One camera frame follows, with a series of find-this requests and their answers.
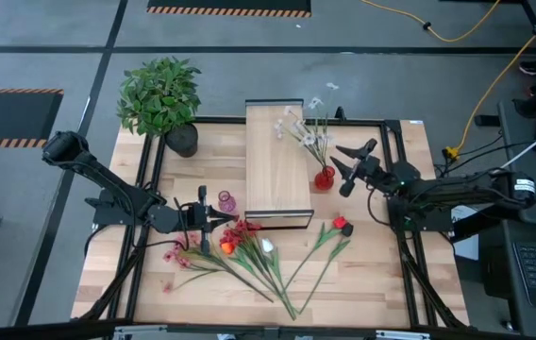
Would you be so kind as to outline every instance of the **black plant pot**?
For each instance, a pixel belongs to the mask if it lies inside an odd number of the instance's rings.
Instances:
[[[199,132],[193,124],[185,124],[164,134],[163,141],[180,157],[189,158],[196,153]]]

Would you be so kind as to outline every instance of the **white cable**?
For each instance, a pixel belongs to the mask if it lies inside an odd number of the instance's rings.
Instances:
[[[513,162],[520,159],[520,157],[524,156],[527,152],[529,152],[534,146],[536,146],[536,142],[532,143],[529,147],[525,148],[524,151],[520,152],[517,156],[513,157],[510,161],[506,162],[505,164],[501,165],[501,168],[506,168],[510,166]]]

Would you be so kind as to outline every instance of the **gray floor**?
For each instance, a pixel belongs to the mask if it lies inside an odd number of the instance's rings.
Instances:
[[[0,0],[0,45],[104,45],[118,0]],[[388,5],[413,11],[434,23],[446,37],[470,28],[488,5],[408,2]],[[144,12],[145,0],[129,0],[117,37],[119,46],[444,46],[408,18],[384,13],[357,0],[313,0],[308,20],[219,16],[165,16]],[[460,46],[521,46],[529,37],[526,16],[517,6],[498,9],[475,36]],[[202,115],[243,115],[244,100],[304,98],[340,85],[330,107],[342,105],[349,117],[423,120],[434,161],[440,149],[456,145],[473,107],[512,56],[207,54],[190,58],[203,71],[198,79]],[[76,129],[100,61],[98,54],[0,54],[0,87],[62,88],[65,97],[54,130]],[[104,77],[87,139],[99,161],[108,164],[119,121],[115,103],[123,71],[164,55],[113,54]],[[495,103],[523,96],[535,82],[511,71],[485,102],[482,113],[495,114]],[[472,127],[466,146],[493,140],[497,130]],[[500,165],[493,154],[468,165],[467,172]],[[60,172],[40,161],[40,150],[0,149],[0,326],[10,324],[25,273],[40,240],[44,218]],[[42,282],[32,323],[68,319],[83,263],[83,242],[90,232],[92,209],[83,202],[98,189],[77,178]],[[502,331],[501,301],[486,297],[482,286],[462,282],[470,320],[485,331]]]

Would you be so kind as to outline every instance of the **wooden table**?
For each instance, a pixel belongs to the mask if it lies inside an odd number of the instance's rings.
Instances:
[[[424,178],[433,178],[432,160],[423,124],[402,121],[401,126],[408,161],[422,172]],[[205,184],[210,204],[217,206],[218,193],[229,190],[237,200],[237,208],[244,210],[245,125],[197,124],[197,128],[199,151],[193,158],[181,159],[166,149],[159,189],[169,201],[176,196],[180,202],[187,202],[196,200],[197,187]],[[370,138],[380,141],[379,131],[374,127],[330,127],[329,132],[334,135],[337,145],[357,147]],[[390,136],[390,141],[395,155],[393,136]],[[125,130],[120,131],[110,169],[130,183],[134,182],[136,176],[142,144],[143,137],[132,136]],[[147,180],[150,179],[153,168],[156,146],[157,141],[151,150]],[[346,160],[334,147],[329,150],[329,154],[337,155],[342,161],[352,162]],[[373,154],[383,158],[381,144],[377,145]],[[313,179],[319,166],[310,159],[310,154],[307,156],[309,178]],[[350,245],[328,268],[308,308],[295,321],[290,319],[278,301],[270,303],[264,300],[228,274],[212,274],[169,294],[163,293],[163,287],[167,283],[178,285],[192,276],[192,273],[180,270],[176,264],[166,263],[162,259],[171,245],[153,246],[146,251],[135,321],[407,328],[410,323],[394,234],[369,216],[366,209],[368,192],[360,184],[349,198],[338,194],[340,185],[341,180],[337,177],[331,191],[311,193],[315,215],[308,229],[268,230],[260,235],[268,237],[278,247],[281,269],[286,280],[314,245],[323,223],[330,227],[333,218],[344,215],[355,225]],[[371,204],[377,218],[387,221],[382,195],[374,195]],[[112,280],[124,230],[123,226],[107,228],[92,241],[75,298],[73,316],[88,311]],[[212,234],[215,244],[218,243],[222,230],[217,229]],[[174,234],[162,235],[152,230],[149,243],[175,237]],[[455,316],[467,324],[451,245],[435,232],[423,232],[422,238],[431,283]],[[310,258],[290,286],[290,298],[297,308],[304,303],[318,274],[323,270],[327,254],[336,241],[330,242],[332,244],[324,245]],[[129,282],[124,285],[118,315],[124,315],[129,286]],[[420,320],[425,324],[421,289],[416,283],[414,292]]]

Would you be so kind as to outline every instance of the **floor mat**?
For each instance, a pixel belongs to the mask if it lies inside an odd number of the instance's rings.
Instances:
[[[0,89],[0,147],[42,147],[59,112],[60,89]]]
[[[310,0],[149,0],[149,13],[308,18]]]

